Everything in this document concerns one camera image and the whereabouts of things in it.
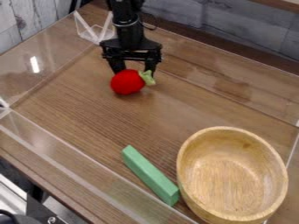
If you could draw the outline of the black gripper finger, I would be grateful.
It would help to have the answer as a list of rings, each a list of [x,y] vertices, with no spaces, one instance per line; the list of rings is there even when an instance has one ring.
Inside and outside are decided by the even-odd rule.
[[[144,62],[144,71],[151,71],[152,73],[155,73],[158,64],[159,60],[156,58],[148,58]]]
[[[107,62],[115,74],[127,69],[126,62],[122,58],[107,58]]]

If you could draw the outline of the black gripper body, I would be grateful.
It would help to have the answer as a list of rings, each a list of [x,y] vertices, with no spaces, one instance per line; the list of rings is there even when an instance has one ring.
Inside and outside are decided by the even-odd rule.
[[[139,21],[130,25],[116,24],[115,28],[116,37],[99,43],[104,59],[162,61],[163,46],[146,37]]]

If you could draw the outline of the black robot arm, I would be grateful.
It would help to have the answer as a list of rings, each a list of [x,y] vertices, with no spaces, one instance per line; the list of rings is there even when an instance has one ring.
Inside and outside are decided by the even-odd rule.
[[[146,0],[107,0],[116,36],[102,40],[102,56],[115,74],[127,69],[127,60],[143,61],[144,71],[155,72],[163,45],[146,37],[140,11]]]

